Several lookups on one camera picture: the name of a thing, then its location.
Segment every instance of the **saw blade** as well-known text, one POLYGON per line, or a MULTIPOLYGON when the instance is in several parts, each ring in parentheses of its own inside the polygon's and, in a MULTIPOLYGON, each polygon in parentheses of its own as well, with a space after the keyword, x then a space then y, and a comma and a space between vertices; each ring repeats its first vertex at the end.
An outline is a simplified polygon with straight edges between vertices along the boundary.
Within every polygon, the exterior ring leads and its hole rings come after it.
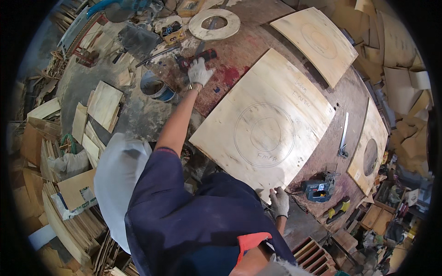
POLYGON ((118 3, 112 3, 104 9, 104 15, 113 23, 120 23, 128 20, 135 14, 132 9, 123 9, 118 3))

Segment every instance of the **pencil-drawn circle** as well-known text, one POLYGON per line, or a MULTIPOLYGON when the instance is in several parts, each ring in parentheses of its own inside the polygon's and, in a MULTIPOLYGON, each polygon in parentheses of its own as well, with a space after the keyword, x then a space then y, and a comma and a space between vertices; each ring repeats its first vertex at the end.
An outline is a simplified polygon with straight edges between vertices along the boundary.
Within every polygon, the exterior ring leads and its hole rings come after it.
POLYGON ((364 174, 369 176, 373 173, 377 159, 377 144, 372 138, 368 141, 364 151, 364 174))
POLYGON ((301 26, 301 34, 310 47, 326 59, 334 59, 338 56, 338 50, 334 42, 321 33, 320 29, 310 23, 301 26))
POLYGON ((278 122, 272 117, 258 120, 251 128, 250 141, 260 151, 276 149, 281 142, 281 128, 278 122))
POLYGON ((269 102, 256 102, 238 116, 233 141, 249 164, 270 168, 284 161, 295 144, 295 127, 290 115, 269 102))

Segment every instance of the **work glove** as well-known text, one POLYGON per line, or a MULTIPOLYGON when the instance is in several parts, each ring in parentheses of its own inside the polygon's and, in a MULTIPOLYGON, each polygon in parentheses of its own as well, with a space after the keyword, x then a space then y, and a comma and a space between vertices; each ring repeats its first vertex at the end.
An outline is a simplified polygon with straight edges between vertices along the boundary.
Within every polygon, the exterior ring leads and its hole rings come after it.
POLYGON ((270 201, 272 202, 272 209, 276 215, 285 216, 288 218, 289 213, 289 195, 284 192, 282 187, 277 187, 275 190, 270 189, 270 201))
POLYGON ((194 60, 191 63, 191 67, 187 72, 189 76, 190 83, 200 83, 203 87, 209 81, 210 77, 213 75, 213 70, 206 70, 204 65, 204 58, 200 57, 198 60, 194 60))

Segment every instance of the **gold wristwatch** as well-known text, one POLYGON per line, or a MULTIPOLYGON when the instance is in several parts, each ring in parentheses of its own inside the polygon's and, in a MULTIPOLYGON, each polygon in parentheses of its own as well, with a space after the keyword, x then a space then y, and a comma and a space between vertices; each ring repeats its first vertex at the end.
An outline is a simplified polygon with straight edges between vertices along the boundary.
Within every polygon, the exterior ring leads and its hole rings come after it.
POLYGON ((202 84, 200 84, 200 83, 191 83, 191 84, 189 84, 188 90, 193 90, 193 89, 198 91, 198 94, 199 94, 201 92, 201 90, 202 90, 202 84))

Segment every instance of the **green rope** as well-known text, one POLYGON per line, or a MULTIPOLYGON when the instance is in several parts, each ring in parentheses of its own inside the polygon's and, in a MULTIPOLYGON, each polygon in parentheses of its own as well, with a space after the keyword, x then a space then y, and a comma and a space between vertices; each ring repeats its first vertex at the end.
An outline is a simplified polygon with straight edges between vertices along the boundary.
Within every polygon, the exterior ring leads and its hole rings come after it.
POLYGON ((63 136, 63 138, 61 139, 61 144, 64 145, 65 144, 65 140, 69 139, 71 141, 71 153, 72 154, 77 154, 77 144, 74 142, 74 137, 72 137, 72 135, 70 133, 67 133, 66 135, 63 136))

